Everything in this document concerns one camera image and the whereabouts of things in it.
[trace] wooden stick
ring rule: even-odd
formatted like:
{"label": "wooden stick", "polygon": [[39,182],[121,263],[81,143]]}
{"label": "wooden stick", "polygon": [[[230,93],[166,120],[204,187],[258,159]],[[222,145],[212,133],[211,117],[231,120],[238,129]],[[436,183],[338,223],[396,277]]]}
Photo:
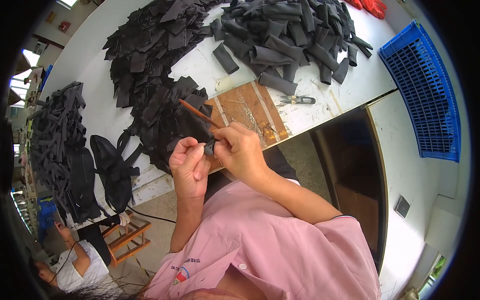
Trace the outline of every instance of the wooden stick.
{"label": "wooden stick", "polygon": [[206,115],[204,115],[203,113],[199,112],[196,108],[194,108],[193,106],[191,106],[190,104],[188,104],[187,102],[183,101],[182,99],[179,99],[180,103],[185,106],[186,108],[188,108],[190,111],[192,111],[195,115],[199,116],[200,118],[204,119],[205,121],[209,122],[210,124],[212,124],[213,126],[217,127],[218,129],[220,128],[224,128],[225,126],[218,126],[215,122],[212,121],[212,119],[210,119],[209,117],[207,117]]}

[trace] red glove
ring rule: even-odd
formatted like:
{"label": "red glove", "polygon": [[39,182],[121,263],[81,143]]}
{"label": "red glove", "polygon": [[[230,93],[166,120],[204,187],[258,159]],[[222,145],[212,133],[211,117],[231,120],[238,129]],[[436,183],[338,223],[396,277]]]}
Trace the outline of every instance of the red glove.
{"label": "red glove", "polygon": [[363,5],[361,4],[360,0],[345,0],[345,2],[355,7],[358,10],[361,10],[363,8]]}
{"label": "red glove", "polygon": [[387,6],[382,2],[382,0],[360,0],[363,4],[363,7],[372,15],[379,19],[385,18],[385,12],[383,10],[387,9]]}

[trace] pink shirt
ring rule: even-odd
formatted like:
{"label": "pink shirt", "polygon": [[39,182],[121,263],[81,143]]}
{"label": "pink shirt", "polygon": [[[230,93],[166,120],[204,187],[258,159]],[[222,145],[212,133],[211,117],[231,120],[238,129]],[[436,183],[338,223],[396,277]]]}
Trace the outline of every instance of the pink shirt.
{"label": "pink shirt", "polygon": [[372,255],[355,218],[312,225],[240,181],[207,201],[192,238],[162,259],[145,296],[178,299],[215,288],[230,264],[269,300],[380,298]]}

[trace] black cable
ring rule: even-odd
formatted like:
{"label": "black cable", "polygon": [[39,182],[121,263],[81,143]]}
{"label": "black cable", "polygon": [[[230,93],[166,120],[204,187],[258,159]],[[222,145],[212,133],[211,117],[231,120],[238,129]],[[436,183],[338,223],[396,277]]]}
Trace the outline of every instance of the black cable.
{"label": "black cable", "polygon": [[55,276],[52,278],[52,280],[51,280],[48,284],[51,284],[52,281],[53,281],[55,278],[57,278],[57,275],[60,273],[60,270],[61,270],[61,269],[63,268],[63,266],[67,263],[68,258],[69,258],[69,256],[70,256],[70,253],[72,252],[73,247],[75,246],[76,243],[78,243],[78,241],[76,241],[75,243],[73,243],[72,248],[71,248],[70,251],[68,252],[67,258],[65,259],[65,262],[61,265],[60,269],[55,273]]}
{"label": "black cable", "polygon": [[147,217],[153,218],[153,219],[159,219],[159,220],[164,220],[164,221],[176,223],[175,221],[172,221],[172,220],[168,220],[168,219],[160,218],[160,217],[157,217],[157,216],[150,216],[150,215],[146,215],[146,214],[139,213],[139,212],[137,212],[136,210],[134,210],[133,208],[131,208],[130,205],[127,205],[127,207],[128,207],[130,210],[132,210],[134,213],[139,214],[139,215],[142,215],[142,216],[147,216]]}

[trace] blue plastic crate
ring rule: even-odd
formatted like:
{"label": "blue plastic crate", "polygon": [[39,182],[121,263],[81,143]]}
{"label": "blue plastic crate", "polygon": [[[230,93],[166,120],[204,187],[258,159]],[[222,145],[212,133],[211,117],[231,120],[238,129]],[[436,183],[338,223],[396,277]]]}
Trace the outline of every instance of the blue plastic crate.
{"label": "blue plastic crate", "polygon": [[459,162],[460,118],[442,59],[413,21],[378,50],[412,120],[421,157]]}

